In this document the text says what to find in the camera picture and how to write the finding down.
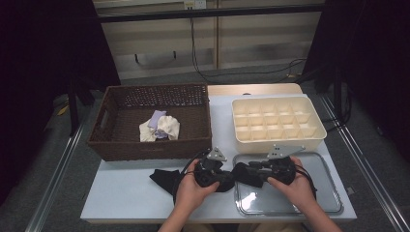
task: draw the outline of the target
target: silver tray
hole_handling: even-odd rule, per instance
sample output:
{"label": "silver tray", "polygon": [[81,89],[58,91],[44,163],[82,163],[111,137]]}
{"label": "silver tray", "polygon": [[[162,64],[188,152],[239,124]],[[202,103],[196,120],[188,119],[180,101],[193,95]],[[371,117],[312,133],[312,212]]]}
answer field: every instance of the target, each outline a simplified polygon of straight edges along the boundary
{"label": "silver tray", "polygon": [[[233,164],[249,161],[262,161],[267,154],[241,154],[235,156]],[[340,214],[343,210],[342,203],[337,194],[335,184],[329,168],[323,158],[317,153],[298,153],[293,155],[299,158],[304,169],[311,176],[317,189],[317,202],[328,214]],[[236,183],[235,201],[239,212],[244,216],[277,216],[297,215],[300,211],[280,191],[264,183],[262,188],[255,188],[245,184]]]}

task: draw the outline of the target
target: human hand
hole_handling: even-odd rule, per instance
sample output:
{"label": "human hand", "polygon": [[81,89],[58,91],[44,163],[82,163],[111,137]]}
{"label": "human hand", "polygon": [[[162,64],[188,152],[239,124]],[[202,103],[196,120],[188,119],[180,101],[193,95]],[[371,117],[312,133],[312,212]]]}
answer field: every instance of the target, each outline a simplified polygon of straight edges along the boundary
{"label": "human hand", "polygon": [[175,201],[175,208],[181,208],[190,213],[198,208],[204,201],[205,197],[215,192],[220,185],[219,182],[215,182],[212,185],[203,188],[195,181],[193,171],[198,162],[199,159],[194,160],[187,168],[187,174],[178,187]]}
{"label": "human hand", "polygon": [[[302,163],[298,158],[291,157],[291,159],[296,165],[302,166]],[[286,195],[289,201],[298,207],[301,212],[304,212],[306,208],[310,207],[312,204],[317,204],[308,179],[298,172],[296,173],[295,180],[289,186],[272,177],[268,178],[268,182]]]}

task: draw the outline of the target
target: black curtain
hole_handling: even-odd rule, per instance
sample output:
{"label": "black curtain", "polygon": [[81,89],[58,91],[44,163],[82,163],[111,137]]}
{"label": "black curtain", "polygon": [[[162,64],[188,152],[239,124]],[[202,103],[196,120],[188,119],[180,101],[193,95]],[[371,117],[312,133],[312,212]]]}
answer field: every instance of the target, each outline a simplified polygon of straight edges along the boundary
{"label": "black curtain", "polygon": [[42,145],[55,97],[71,82],[78,96],[120,84],[101,25],[79,20],[95,16],[91,0],[0,2],[0,203]]}

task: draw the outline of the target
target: cream plastic tray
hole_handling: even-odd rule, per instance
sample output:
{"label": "cream plastic tray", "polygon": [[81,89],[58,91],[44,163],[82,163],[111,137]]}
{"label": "cream plastic tray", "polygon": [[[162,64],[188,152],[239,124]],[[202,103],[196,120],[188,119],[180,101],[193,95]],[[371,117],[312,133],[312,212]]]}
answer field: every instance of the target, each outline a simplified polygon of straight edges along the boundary
{"label": "cream plastic tray", "polygon": [[314,151],[327,135],[307,97],[234,100],[232,115],[241,154],[268,153],[274,144]]}

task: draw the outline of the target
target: brown wicker basket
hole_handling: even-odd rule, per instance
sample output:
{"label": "brown wicker basket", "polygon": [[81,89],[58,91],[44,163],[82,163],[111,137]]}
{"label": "brown wicker basket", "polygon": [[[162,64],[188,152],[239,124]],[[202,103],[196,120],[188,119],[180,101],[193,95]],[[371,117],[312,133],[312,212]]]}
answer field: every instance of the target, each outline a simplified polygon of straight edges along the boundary
{"label": "brown wicker basket", "polygon": [[[178,140],[139,141],[139,125],[155,110],[179,121]],[[108,87],[88,145],[106,161],[190,159],[212,148],[207,85]]]}

